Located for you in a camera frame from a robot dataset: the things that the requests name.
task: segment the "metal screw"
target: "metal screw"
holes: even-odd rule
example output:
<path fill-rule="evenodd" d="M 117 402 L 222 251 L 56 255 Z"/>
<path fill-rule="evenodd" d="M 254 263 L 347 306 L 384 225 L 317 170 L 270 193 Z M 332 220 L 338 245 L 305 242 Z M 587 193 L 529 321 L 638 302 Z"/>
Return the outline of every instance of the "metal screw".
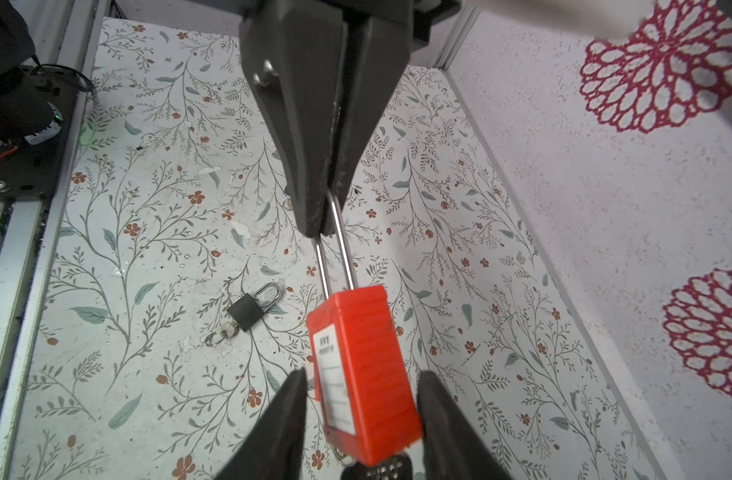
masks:
<path fill-rule="evenodd" d="M 3 180 L 0 180 L 0 194 L 5 194 L 9 190 L 11 190 L 11 186 Z"/>
<path fill-rule="evenodd" d="M 259 74 L 254 74 L 254 76 L 252 77 L 252 81 L 254 82 L 254 85 L 256 85 L 258 87 L 267 87 L 268 86 L 265 82 L 263 82 L 259 78 Z"/>
<path fill-rule="evenodd" d="M 262 69 L 265 70 L 266 74 L 270 74 L 273 77 L 278 76 L 278 72 L 275 71 L 275 68 L 272 66 L 272 63 L 270 63 L 269 60 L 265 60 L 265 63 L 262 64 Z"/>

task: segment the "red padlock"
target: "red padlock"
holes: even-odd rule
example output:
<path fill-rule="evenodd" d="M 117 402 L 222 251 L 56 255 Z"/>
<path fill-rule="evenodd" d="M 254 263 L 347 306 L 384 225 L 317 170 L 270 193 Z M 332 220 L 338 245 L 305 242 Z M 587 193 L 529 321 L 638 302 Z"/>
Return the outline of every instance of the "red padlock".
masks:
<path fill-rule="evenodd" d="M 422 436 L 422 425 L 382 285 L 357 288 L 336 197 L 328 195 L 350 290 L 329 295 L 320 239 L 313 245 L 326 301 L 308 314 L 315 398 L 329 443 L 375 466 Z"/>

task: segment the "red floral wall decoration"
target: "red floral wall decoration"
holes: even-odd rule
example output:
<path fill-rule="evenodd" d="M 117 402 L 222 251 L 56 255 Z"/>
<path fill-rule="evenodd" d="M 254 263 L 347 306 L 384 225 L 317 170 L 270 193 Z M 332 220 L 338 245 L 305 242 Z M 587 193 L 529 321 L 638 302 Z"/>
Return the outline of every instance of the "red floral wall decoration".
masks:
<path fill-rule="evenodd" d="M 664 310 L 670 345 L 683 364 L 732 397 L 732 270 L 689 279 Z"/>
<path fill-rule="evenodd" d="M 628 39 L 587 45 L 580 73 L 602 124 L 678 127 L 732 95 L 732 20 L 715 0 L 659 0 Z"/>

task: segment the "white label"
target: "white label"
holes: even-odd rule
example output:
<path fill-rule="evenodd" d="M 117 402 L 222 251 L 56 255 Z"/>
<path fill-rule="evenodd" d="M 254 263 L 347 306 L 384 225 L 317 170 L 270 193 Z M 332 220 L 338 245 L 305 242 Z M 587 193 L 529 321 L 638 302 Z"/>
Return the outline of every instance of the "white label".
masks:
<path fill-rule="evenodd" d="M 344 378 L 342 354 L 339 352 L 339 341 L 334 324 L 320 332 L 313 333 L 313 343 L 328 426 L 355 435 L 350 392 Z"/>

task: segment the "table surface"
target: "table surface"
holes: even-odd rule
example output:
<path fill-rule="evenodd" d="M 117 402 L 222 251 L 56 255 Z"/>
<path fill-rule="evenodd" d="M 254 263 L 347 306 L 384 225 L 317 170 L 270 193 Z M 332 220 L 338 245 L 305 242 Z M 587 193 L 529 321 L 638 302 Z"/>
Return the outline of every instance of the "table surface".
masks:
<path fill-rule="evenodd" d="M 94 78 L 10 474 L 211 478 L 312 359 L 314 252 L 237 39 L 107 18 Z M 436 372 L 515 478 L 656 477 L 441 72 L 405 72 L 344 218 L 412 386 Z M 202 344 L 271 281 L 261 322 Z M 309 395 L 303 476 L 338 478 Z"/>

